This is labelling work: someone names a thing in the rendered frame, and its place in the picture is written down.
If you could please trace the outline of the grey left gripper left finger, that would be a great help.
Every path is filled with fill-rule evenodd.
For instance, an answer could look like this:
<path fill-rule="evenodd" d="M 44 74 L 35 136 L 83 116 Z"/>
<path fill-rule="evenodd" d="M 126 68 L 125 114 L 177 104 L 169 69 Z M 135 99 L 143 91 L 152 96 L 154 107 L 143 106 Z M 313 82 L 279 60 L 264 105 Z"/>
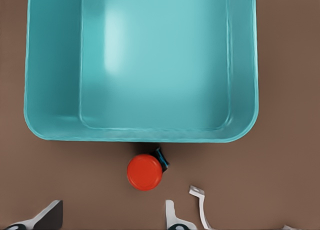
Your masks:
<path fill-rule="evenodd" d="M 18 221 L 2 230 L 60 230 L 63 226 L 63 201 L 54 200 L 35 217 Z"/>

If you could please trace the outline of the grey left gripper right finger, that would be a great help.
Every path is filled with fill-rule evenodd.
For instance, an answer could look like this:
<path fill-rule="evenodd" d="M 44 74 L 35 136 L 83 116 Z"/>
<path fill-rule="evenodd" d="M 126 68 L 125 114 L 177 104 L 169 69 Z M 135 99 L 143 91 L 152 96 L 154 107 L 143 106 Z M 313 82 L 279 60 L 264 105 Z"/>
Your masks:
<path fill-rule="evenodd" d="M 165 220 L 167 230 L 198 230 L 194 223 L 176 216 L 175 204 L 170 199 L 165 201 Z"/>

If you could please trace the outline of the red round button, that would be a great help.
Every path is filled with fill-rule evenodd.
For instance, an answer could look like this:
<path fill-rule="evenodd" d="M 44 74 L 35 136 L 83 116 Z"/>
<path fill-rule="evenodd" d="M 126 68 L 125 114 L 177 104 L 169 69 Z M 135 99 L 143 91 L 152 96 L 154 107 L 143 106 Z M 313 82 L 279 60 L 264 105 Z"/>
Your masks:
<path fill-rule="evenodd" d="M 126 170 L 128 182 L 139 191 L 155 189 L 161 182 L 163 174 L 170 167 L 160 147 L 150 153 L 133 157 Z"/>

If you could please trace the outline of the blue storage box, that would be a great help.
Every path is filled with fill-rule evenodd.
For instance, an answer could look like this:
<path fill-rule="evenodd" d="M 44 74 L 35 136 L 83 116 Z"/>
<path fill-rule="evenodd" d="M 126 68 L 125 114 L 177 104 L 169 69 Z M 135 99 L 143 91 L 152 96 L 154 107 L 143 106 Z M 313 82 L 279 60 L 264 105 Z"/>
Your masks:
<path fill-rule="evenodd" d="M 50 141 L 232 142 L 257 48 L 256 0 L 28 0 L 24 119 Z"/>

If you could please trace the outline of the white bent bracket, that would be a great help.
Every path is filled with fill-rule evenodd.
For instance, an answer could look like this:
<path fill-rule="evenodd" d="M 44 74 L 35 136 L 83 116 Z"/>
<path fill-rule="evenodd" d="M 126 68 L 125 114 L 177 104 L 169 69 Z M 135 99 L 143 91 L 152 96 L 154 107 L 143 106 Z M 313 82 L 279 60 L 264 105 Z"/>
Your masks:
<path fill-rule="evenodd" d="M 191 185 L 189 187 L 189 194 L 198 198 L 199 217 L 203 228 L 205 230 L 214 230 L 214 228 L 209 224 L 205 215 L 205 191 L 194 185 Z"/>

